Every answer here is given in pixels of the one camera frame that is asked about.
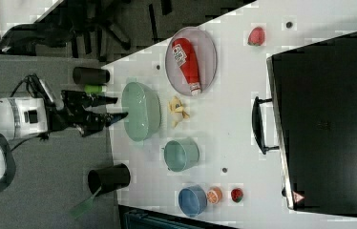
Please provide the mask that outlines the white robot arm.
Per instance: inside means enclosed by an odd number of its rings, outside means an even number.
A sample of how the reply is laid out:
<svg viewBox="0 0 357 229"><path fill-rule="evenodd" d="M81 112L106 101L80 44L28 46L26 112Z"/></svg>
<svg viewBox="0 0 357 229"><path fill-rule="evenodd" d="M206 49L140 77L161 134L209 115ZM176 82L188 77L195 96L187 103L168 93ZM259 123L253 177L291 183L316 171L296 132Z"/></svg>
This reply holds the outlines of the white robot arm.
<svg viewBox="0 0 357 229"><path fill-rule="evenodd" d="M115 97L66 90L61 92L59 100L49 95L0 98L0 155L4 162L0 192L10 186L16 173L12 141L45 138L70 127L75 127L83 137L98 133L128 114L99 114L91 108L115 103Z"/></svg>

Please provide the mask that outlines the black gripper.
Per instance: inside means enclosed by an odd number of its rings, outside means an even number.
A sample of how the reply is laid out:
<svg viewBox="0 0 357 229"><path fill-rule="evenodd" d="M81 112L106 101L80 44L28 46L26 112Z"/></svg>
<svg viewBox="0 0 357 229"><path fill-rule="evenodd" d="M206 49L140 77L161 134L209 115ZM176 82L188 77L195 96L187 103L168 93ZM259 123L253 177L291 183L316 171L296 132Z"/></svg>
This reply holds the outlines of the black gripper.
<svg viewBox="0 0 357 229"><path fill-rule="evenodd" d="M49 132L75 127L80 135L85 137L100 132L104 126L109 127L128 116L127 112L98 114L87 111L89 107L116 104L117 97L63 90L61 98L64 105L62 109L50 108L47 111Z"/></svg>

